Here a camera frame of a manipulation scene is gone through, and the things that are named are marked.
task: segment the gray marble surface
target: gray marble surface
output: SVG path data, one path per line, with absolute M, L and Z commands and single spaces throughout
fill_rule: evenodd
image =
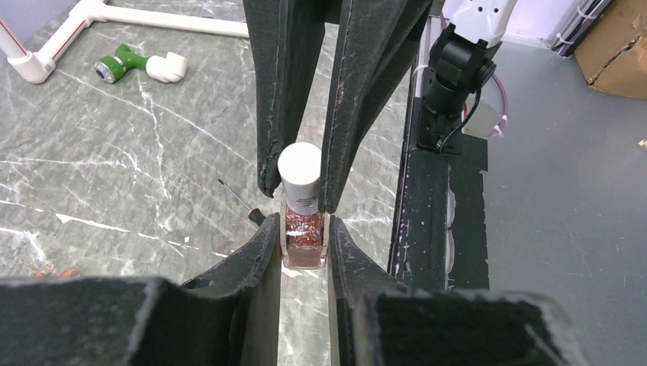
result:
M 143 0 L 112 5 L 244 18 L 236 2 Z M 37 50 L 64 15 L 26 43 Z M 329 26 L 299 140 L 321 145 L 336 27 Z M 92 64 L 127 43 L 188 58 L 163 84 L 131 70 L 109 85 Z M 256 187 L 254 65 L 248 40 L 119 23 L 84 30 L 51 77 L 31 85 L 0 63 L 0 275 L 47 263 L 82 275 L 162 275 L 184 281 L 256 231 L 218 183 L 265 213 Z M 338 214 L 386 266 L 397 185 L 405 79 L 362 144 Z M 279 364 L 330 364 L 325 270 L 284 271 Z

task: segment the white wall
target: white wall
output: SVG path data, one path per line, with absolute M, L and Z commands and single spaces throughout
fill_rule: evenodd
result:
M 0 0 L 0 18 L 24 42 L 77 0 Z
M 445 0 L 443 13 L 451 18 L 463 0 Z M 580 0 L 518 0 L 507 33 L 531 40 L 550 37 L 565 14 L 571 13 Z

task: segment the black screwdriver handle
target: black screwdriver handle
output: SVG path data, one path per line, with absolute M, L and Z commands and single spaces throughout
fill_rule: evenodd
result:
M 258 208 L 253 208 L 247 214 L 247 217 L 249 217 L 249 219 L 259 227 L 262 225 L 263 221 L 265 221 L 266 218 Z

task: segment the nail polish bottle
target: nail polish bottle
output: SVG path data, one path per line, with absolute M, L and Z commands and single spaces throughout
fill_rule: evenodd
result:
M 278 158 L 283 182 L 281 251 L 286 268 L 315 269 L 326 263 L 327 215 L 319 212 L 321 150 L 293 143 Z

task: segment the white bottle cap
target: white bottle cap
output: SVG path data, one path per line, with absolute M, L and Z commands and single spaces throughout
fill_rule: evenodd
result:
M 288 206 L 297 214 L 319 212 L 321 150 L 311 143 L 293 143 L 278 158 L 278 173 Z

